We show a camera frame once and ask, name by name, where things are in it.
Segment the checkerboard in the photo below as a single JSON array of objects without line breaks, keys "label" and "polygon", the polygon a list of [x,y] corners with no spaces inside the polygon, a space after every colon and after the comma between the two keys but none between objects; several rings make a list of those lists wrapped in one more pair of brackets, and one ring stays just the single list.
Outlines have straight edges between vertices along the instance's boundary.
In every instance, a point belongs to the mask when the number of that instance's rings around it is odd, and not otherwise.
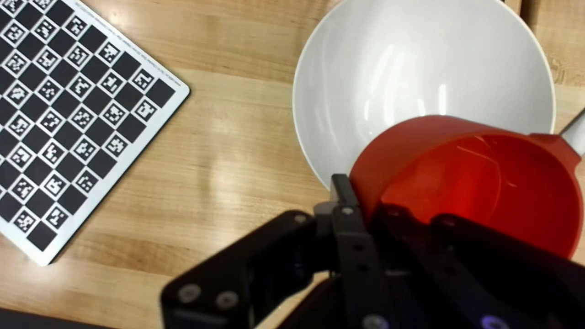
[{"label": "checkerboard", "polygon": [[47,265],[189,88],[76,0],[1,0],[0,31],[0,232]]}]

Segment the wooden table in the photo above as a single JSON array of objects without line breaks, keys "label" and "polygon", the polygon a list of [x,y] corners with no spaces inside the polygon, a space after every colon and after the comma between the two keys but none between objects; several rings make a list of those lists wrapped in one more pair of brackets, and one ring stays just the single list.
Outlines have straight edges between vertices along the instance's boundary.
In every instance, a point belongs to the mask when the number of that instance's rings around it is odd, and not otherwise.
[{"label": "wooden table", "polygon": [[[291,84],[336,2],[86,0],[192,95],[54,264],[40,268],[0,238],[0,307],[158,329],[171,278],[275,214],[326,200],[295,137]],[[558,83],[561,127],[585,105],[585,3],[524,5]],[[584,166],[578,174],[585,186]],[[585,262],[585,249],[576,259]]]}]

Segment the wood grain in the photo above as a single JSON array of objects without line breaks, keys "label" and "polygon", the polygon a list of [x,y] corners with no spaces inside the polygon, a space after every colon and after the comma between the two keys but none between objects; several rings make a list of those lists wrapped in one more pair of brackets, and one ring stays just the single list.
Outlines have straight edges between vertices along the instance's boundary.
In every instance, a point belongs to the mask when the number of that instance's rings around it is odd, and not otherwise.
[{"label": "wood grain", "polygon": [[[159,329],[171,278],[283,210],[327,200],[295,137],[291,83],[306,39],[337,2],[86,0],[192,95],[54,264],[40,268],[0,237],[0,307]],[[527,21],[559,84],[560,128],[585,105],[585,6],[534,3]],[[585,186],[585,166],[577,175]],[[585,249],[575,257],[585,262]]]}]

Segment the white bowl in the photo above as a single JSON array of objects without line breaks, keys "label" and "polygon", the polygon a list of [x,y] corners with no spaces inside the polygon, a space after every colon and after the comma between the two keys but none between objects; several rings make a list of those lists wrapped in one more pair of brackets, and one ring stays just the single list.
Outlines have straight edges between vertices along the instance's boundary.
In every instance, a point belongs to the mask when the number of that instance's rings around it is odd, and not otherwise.
[{"label": "white bowl", "polygon": [[499,0],[345,0],[307,41],[292,104],[326,187],[378,134],[416,116],[521,133],[550,133],[555,119],[546,57]]}]

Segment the table surface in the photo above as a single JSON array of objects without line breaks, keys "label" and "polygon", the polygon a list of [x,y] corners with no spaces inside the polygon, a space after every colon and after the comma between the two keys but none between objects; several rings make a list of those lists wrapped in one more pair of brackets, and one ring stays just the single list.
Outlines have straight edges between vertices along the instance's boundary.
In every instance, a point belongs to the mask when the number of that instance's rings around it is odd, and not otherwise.
[{"label": "table surface", "polygon": [[[283,210],[327,200],[295,137],[291,90],[305,41],[338,1],[85,0],[192,94],[54,264],[0,237],[0,307],[158,329],[171,278]],[[525,0],[521,15],[548,56],[562,127],[585,105],[585,2]],[[577,176],[585,186],[585,166]]]}]

